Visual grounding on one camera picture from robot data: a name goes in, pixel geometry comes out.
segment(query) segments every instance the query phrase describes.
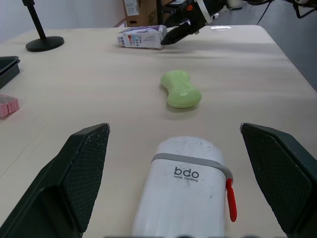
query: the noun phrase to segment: pink box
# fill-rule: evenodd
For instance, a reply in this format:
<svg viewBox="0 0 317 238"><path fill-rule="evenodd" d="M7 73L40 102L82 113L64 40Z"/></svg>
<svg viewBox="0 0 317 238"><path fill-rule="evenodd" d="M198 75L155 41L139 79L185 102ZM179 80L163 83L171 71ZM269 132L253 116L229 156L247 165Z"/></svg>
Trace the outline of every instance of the pink box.
<svg viewBox="0 0 317 238"><path fill-rule="evenodd" d="M0 118L19 110L19 102L17 98L0 95Z"/></svg>

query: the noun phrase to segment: red clip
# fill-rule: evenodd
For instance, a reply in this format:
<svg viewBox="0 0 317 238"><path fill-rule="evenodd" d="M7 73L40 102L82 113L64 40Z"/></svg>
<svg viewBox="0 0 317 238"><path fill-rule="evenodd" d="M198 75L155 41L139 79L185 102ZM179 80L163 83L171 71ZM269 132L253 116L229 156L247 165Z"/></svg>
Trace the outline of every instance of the red clip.
<svg viewBox="0 0 317 238"><path fill-rule="evenodd" d="M192 5L189 5L189 6L187 6L186 10L187 11L192 11L192 10L194 10L194 7Z"/></svg>
<svg viewBox="0 0 317 238"><path fill-rule="evenodd" d="M232 222L235 222L237 219L237 205L236 205L236 199L234 198L234 192L233 192L231 183L232 183L232 179L228 179L226 182L226 189L227 189L230 219Z"/></svg>

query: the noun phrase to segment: floor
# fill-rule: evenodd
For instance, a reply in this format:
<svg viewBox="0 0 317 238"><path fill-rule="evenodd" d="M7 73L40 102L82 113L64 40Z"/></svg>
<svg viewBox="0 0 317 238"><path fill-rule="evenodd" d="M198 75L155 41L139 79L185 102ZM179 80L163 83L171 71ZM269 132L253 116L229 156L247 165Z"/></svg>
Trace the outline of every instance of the floor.
<svg viewBox="0 0 317 238"><path fill-rule="evenodd" d="M247 3L221 14L212 25L256 25L266 8ZM292 4L277 0L259 23L317 91L317 11L298 19Z"/></svg>

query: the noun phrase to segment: white box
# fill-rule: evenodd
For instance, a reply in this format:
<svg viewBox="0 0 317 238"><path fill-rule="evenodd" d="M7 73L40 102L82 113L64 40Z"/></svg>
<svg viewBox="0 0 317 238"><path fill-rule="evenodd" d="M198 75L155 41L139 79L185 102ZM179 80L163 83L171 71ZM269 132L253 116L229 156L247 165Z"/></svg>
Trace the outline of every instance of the white box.
<svg viewBox="0 0 317 238"><path fill-rule="evenodd" d="M166 34L166 26L142 26L121 31L117 38L120 46L128 48L162 49L161 41Z"/></svg>

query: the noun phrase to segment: wooden table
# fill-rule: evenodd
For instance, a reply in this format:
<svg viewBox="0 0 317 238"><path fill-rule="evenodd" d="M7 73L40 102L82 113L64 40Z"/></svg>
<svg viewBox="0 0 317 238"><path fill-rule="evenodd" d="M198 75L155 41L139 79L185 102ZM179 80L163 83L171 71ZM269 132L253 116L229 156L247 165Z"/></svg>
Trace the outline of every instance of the wooden table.
<svg viewBox="0 0 317 238"><path fill-rule="evenodd" d="M205 27L163 50L116 45L122 29L52 30L58 49L30 53L35 32L0 44L17 55L21 73L0 90L21 109L0 120L0 224L40 169L67 138L108 122L105 170L84 237L131 234L134 215L157 146L173 136L204 138L222 150L234 175L238 219L226 235L283 234L255 180L240 134L242 122L292 134L317 157L317 95L272 38L259 26ZM160 77L183 69L203 99L198 107L172 109Z"/></svg>

